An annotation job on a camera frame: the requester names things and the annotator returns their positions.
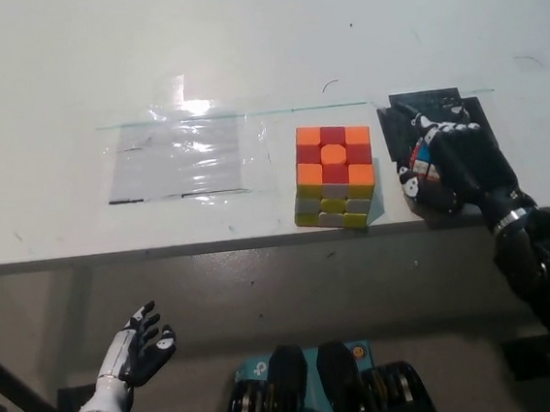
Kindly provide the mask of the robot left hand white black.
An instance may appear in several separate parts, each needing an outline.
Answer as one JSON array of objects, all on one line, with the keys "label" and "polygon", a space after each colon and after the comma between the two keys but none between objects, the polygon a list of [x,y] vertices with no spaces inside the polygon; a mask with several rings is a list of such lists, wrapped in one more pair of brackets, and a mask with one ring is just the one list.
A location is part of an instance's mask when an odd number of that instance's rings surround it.
[{"label": "robot left hand white black", "polygon": [[160,315],[149,301],[115,334],[98,376],[114,377],[127,387],[145,385],[175,354],[176,333],[169,325],[157,327]]}]

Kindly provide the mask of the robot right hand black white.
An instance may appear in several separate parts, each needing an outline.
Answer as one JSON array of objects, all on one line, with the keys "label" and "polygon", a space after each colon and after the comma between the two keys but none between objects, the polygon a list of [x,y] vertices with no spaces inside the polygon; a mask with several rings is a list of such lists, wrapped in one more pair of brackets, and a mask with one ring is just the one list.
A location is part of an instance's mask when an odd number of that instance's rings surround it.
[{"label": "robot right hand black white", "polygon": [[417,129],[439,178],[430,183],[408,165],[399,165],[399,178],[409,199],[446,214],[463,205],[476,206],[493,234],[537,208],[532,196],[521,190],[500,147],[480,124],[462,112],[449,121],[435,121],[404,103],[394,108],[405,113]]}]

